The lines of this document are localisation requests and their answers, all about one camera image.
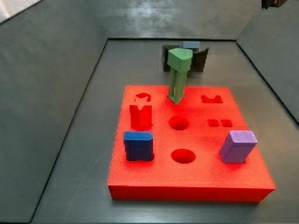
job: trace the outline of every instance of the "gray floor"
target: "gray floor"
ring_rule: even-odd
[[[169,84],[162,46],[178,43],[109,41],[42,196],[35,223],[299,221],[298,126],[235,42],[202,42],[202,47],[210,47],[206,69],[193,73],[187,82],[231,88],[257,133],[278,189],[258,205],[111,199],[109,166],[125,86]]]

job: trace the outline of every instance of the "purple block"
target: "purple block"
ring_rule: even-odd
[[[243,164],[257,144],[258,140],[251,130],[233,130],[219,151],[222,161]]]

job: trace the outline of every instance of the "green block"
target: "green block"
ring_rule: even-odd
[[[167,64],[181,74],[187,73],[193,65],[193,50],[183,48],[170,50]]]

